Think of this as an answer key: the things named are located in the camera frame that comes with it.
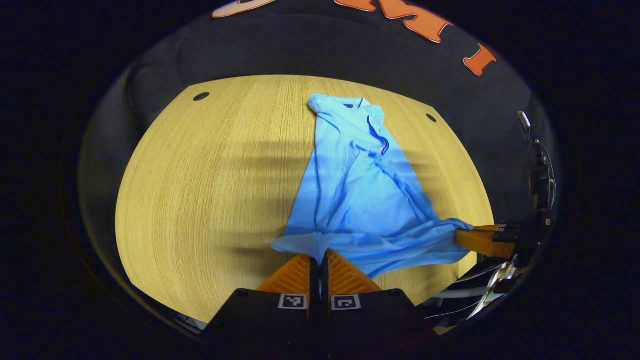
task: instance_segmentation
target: wooden table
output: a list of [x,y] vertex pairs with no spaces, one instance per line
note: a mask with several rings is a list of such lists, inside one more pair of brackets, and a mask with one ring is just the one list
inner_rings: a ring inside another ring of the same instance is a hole
[[[202,100],[198,94],[209,92]],[[388,91],[309,76],[248,76],[193,85],[158,116],[122,180],[116,237],[133,285],[209,322],[236,288],[255,289],[294,255],[269,246],[283,235],[314,148],[313,93],[364,97],[385,112],[440,218],[493,224],[466,150],[430,106]],[[415,303],[476,263],[383,274]]]

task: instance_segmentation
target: wood grain surface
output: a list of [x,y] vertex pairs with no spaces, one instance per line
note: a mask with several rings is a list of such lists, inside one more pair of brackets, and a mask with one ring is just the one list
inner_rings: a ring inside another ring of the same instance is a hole
[[[202,100],[198,94],[209,92]],[[313,93],[364,97],[385,112],[440,218],[493,224],[482,180],[466,150],[430,106],[388,91],[309,76],[248,76],[185,89],[158,116],[120,186],[116,237],[133,285],[208,322],[236,288],[255,289],[292,254],[269,246],[283,235],[314,148]],[[415,303],[476,263],[383,274]]]

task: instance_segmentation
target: light blue shirt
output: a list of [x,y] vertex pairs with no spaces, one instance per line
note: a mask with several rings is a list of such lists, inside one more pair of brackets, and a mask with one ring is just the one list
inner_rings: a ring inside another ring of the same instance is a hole
[[309,107],[317,113],[316,148],[272,248],[318,263],[331,248],[371,278],[468,254],[453,243],[454,231],[473,227],[438,219],[380,106],[314,94]]

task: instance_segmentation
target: orange letter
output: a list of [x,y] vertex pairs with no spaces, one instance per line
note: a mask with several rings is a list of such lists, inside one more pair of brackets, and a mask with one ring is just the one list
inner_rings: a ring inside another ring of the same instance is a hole
[[418,6],[410,6],[403,0],[378,0],[382,11],[388,19],[398,19],[399,17],[414,16],[413,20],[405,20],[403,24],[410,30],[426,37],[427,39],[439,43],[442,41],[440,33],[450,22],[433,15]]
[[374,12],[376,7],[373,6],[373,0],[334,0],[336,4],[362,10],[364,12]]
[[470,58],[462,60],[463,63],[475,75],[482,76],[482,70],[491,62],[496,62],[495,56],[486,49],[486,47],[478,44],[480,50]]
[[238,2],[233,2],[226,4],[225,6],[221,6],[215,10],[211,14],[211,17],[217,19],[219,17],[226,17],[235,15],[241,12],[247,12],[249,10],[253,10],[255,8],[259,8],[260,6],[267,5],[268,3],[272,3],[276,0],[253,0],[253,1],[245,1],[241,3],[242,0],[238,0]]

